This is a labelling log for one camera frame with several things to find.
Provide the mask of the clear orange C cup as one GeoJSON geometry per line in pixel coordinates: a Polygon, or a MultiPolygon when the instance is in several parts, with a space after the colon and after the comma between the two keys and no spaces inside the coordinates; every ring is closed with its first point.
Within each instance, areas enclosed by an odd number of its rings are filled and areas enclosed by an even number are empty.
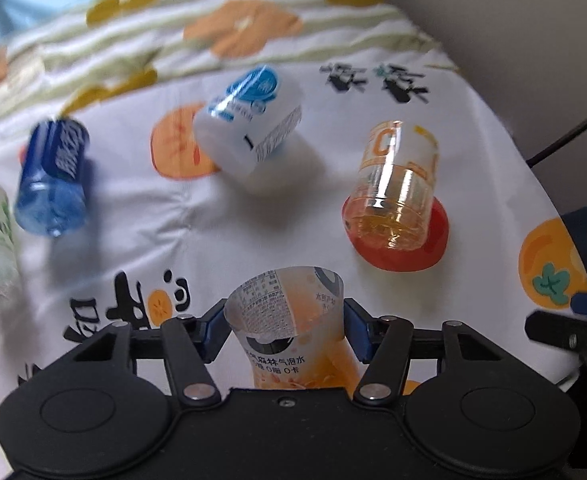
{"type": "Polygon", "coordinates": [[[342,220],[351,240],[414,250],[428,235],[439,143],[420,125],[382,122],[369,134],[342,220]]]}

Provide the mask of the blue plastic cup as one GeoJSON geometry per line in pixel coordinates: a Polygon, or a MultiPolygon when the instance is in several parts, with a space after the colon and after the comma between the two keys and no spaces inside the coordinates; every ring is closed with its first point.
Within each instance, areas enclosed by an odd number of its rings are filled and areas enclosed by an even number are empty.
{"type": "Polygon", "coordinates": [[[47,119],[32,129],[15,202],[18,226],[59,237],[84,225],[88,144],[88,130],[70,117],[47,119]]]}

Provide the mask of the white blue label cup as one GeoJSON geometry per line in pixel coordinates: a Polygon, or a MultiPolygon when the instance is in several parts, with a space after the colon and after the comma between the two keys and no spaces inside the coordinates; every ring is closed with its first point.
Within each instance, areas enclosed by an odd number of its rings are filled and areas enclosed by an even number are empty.
{"type": "Polygon", "coordinates": [[[252,194],[266,194],[268,159],[302,119],[303,91],[291,70],[251,68],[216,93],[195,115],[199,148],[223,174],[252,194]]]}

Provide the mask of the white persimmon print cloth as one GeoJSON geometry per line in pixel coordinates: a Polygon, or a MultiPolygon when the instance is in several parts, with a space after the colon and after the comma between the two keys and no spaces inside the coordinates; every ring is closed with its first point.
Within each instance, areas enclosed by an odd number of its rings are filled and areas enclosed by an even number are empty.
{"type": "MultiPolygon", "coordinates": [[[[187,136],[198,104],[233,72],[137,91],[79,113],[88,129],[86,219],[47,237],[21,229],[12,206],[0,229],[13,237],[24,293],[0,304],[0,405],[22,382],[113,322],[154,332],[175,315],[199,315],[240,283],[284,266],[324,268],[374,315],[438,327],[461,318],[549,380],[576,359],[525,336],[525,318],[551,304],[523,288],[531,276],[568,275],[577,257],[529,255],[561,227],[551,201],[507,133],[461,78],[425,70],[426,102],[397,105],[374,61],[357,67],[361,92],[338,93],[319,63],[293,64],[302,120],[245,185],[209,169],[187,136]],[[368,131],[406,117],[439,139],[437,194],[452,233],[443,258],[416,273],[390,273],[350,244],[341,207],[368,131]]],[[[0,479],[9,463],[0,445],[0,479]]]]}

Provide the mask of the floral striped bed quilt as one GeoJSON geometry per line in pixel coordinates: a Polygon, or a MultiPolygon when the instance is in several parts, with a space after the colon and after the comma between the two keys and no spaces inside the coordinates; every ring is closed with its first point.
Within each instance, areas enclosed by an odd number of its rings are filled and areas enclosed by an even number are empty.
{"type": "Polygon", "coordinates": [[[436,47],[383,0],[95,0],[0,45],[0,128],[252,63],[436,47]]]}

